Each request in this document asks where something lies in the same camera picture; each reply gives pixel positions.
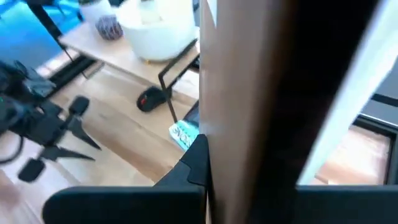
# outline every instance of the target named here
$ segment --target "blue package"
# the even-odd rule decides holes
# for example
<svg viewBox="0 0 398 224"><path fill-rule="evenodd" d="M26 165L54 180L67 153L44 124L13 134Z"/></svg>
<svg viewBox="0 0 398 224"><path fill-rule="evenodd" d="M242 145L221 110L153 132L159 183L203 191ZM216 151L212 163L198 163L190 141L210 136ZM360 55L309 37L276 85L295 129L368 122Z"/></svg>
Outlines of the blue package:
<svg viewBox="0 0 398 224"><path fill-rule="evenodd" d="M184 151L187 151L197 138L199 129L184 120L180 120L169 127L169 133L174 141L176 141Z"/></svg>

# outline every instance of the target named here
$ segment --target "computer mouse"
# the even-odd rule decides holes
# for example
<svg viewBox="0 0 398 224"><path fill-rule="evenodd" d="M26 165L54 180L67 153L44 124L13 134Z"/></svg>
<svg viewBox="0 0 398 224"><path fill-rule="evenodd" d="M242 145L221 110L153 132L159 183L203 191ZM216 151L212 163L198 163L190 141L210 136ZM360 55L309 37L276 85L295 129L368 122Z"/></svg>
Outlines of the computer mouse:
<svg viewBox="0 0 398 224"><path fill-rule="evenodd" d="M143 91L137 99L137 107L143 112L150 112L166 102L163 91L156 86L151 86Z"/></svg>

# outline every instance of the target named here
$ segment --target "decorative ball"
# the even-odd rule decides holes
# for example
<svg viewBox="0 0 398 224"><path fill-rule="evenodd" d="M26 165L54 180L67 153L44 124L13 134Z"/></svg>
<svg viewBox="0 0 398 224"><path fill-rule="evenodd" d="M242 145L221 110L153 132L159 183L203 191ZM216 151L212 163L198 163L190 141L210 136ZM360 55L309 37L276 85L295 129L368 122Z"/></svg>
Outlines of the decorative ball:
<svg viewBox="0 0 398 224"><path fill-rule="evenodd" d="M116 16L103 16L95 24L100 36L105 40L117 40L123 35L123 30Z"/></svg>

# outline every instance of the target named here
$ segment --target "wooden floor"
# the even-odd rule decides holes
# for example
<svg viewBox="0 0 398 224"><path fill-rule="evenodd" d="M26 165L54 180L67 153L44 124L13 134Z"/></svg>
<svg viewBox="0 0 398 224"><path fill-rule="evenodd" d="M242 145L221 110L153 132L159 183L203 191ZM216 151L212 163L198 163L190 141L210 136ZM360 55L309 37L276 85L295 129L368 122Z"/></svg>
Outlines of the wooden floor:
<svg viewBox="0 0 398 224"><path fill-rule="evenodd" d="M50 75L68 62L66 55L38 68ZM198 97L198 90L184 88L183 79L176 86ZM41 208L56 191L75 185L153 185L180 159L183 151L171 140L168 128L172 117L167 105L145 114L136 107L138 95L147 88L132 76L105 66L89 80L76 79L52 101L67 108L77 95L90 101L83 118L87 133L103 148L98 151L67 134L61 146L82 152L96 159L87 162L61 159L47 162L40 179L27 184L17 179L23 163L35 156L40 146L26 141L17 161L0 167L0 223L42 223ZM195 100L179 97L174 107L179 118L190 109ZM12 154L19 137L6 133L0 138L1 156ZM379 184L382 182L389 140L358 127L351 127L339 148L321 168L312 184Z"/></svg>

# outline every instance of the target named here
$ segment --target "white bowl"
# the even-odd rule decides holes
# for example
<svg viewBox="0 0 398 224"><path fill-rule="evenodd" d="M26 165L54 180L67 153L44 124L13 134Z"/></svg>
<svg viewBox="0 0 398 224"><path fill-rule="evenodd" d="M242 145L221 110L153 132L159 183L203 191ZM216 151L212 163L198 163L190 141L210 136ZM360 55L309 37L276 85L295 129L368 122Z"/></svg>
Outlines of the white bowl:
<svg viewBox="0 0 398 224"><path fill-rule="evenodd" d="M143 7L142 3L147 2L129 0L117 12L132 50L146 60L162 61L176 57L195 38L192 1L157 0L151 7ZM152 18L143 18L151 13Z"/></svg>

